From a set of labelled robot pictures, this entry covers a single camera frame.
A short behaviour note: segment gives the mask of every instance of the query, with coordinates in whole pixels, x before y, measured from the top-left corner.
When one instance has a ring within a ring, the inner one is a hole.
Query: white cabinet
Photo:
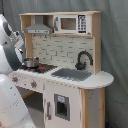
[[[44,82],[45,128],[82,128],[81,90]]]

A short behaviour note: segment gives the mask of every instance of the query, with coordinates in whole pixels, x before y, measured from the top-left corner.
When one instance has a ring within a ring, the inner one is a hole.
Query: microwave door
[[[77,15],[55,16],[55,33],[78,33]]]

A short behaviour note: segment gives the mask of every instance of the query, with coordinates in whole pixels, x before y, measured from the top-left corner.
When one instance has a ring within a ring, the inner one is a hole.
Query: white tile backsplash
[[[33,55],[42,63],[75,68],[79,52],[86,50],[93,56],[93,39],[78,36],[34,35]],[[86,70],[93,70],[89,58],[82,55]]]

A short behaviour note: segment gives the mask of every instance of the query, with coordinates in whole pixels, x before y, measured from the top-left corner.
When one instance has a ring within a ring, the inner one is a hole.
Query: play kitchen
[[[20,17],[27,58],[9,76],[43,94],[45,128],[104,128],[105,87],[114,78],[101,71],[101,12]]]

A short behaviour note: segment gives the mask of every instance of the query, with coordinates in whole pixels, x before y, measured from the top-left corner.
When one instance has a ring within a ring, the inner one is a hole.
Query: microwave window
[[[61,18],[61,29],[64,30],[76,30],[75,18]]]

